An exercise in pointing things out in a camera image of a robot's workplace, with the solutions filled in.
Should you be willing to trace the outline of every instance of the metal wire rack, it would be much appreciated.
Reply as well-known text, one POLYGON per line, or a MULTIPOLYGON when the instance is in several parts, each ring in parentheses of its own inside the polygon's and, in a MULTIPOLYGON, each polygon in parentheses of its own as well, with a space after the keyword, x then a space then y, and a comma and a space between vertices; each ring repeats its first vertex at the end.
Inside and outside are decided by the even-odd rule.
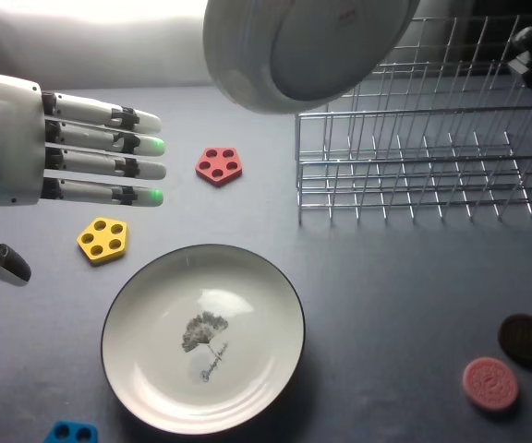
POLYGON ((299 222, 308 210, 532 215, 532 91, 506 66, 530 24, 416 18, 354 90, 296 115, 299 222))

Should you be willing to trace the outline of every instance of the wire basket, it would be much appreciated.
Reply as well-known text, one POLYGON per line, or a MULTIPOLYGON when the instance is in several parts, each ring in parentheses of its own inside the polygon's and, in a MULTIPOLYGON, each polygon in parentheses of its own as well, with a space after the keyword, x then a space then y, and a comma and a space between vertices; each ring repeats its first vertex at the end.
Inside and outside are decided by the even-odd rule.
POLYGON ((296 115, 299 222, 312 210, 532 215, 532 91, 506 65, 530 24, 416 18, 354 90, 296 115))

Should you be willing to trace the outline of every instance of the white plate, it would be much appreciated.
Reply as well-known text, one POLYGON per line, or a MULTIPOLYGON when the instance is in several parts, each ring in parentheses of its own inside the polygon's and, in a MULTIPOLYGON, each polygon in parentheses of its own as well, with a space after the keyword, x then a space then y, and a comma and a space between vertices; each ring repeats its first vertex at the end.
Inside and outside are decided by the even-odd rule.
POLYGON ((204 57, 233 102, 294 114, 362 80, 397 44, 419 0, 212 0, 204 57))
POLYGON ((139 419, 177 434, 246 422, 295 372, 305 319, 273 264, 226 245, 159 257, 116 297, 102 361, 118 399, 139 419))

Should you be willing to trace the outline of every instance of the table surface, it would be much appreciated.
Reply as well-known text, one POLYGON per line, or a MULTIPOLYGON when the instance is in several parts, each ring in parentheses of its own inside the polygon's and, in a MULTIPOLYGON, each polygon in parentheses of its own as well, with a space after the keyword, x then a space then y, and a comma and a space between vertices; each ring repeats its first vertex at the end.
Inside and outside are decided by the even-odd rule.
POLYGON ((532 221, 466 217, 416 225, 378 212, 296 214, 294 124, 251 114, 211 88, 70 91, 159 115, 168 175, 158 209, 44 201, 0 208, 0 242, 32 267, 24 288, 0 282, 0 443, 39 442, 61 419, 98 427, 102 443, 532 442, 532 372, 511 363, 518 411, 493 420, 461 377, 483 355, 508 362, 496 335, 532 314, 532 221), (216 189, 194 173, 207 147, 235 147, 244 175, 216 189), (129 224, 127 255, 93 269, 78 234, 104 216, 129 224), (100 361, 107 309, 128 278, 171 250, 223 243, 256 252, 295 285, 307 342, 284 395, 212 437, 155 431, 109 389, 100 361))

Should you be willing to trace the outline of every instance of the white robotic hand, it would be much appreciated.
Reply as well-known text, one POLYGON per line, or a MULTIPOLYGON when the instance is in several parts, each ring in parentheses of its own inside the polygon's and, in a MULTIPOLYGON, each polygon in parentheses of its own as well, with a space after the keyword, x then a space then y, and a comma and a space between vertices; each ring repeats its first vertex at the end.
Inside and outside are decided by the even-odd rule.
MULTIPOLYGON (((158 162, 80 150, 158 156, 161 121, 110 103, 41 92, 34 82, 0 76, 0 206, 31 205, 40 198, 129 206, 159 206, 160 190, 46 176, 46 170, 161 180, 158 162)), ((0 279, 30 279, 26 262, 0 245, 0 279)))

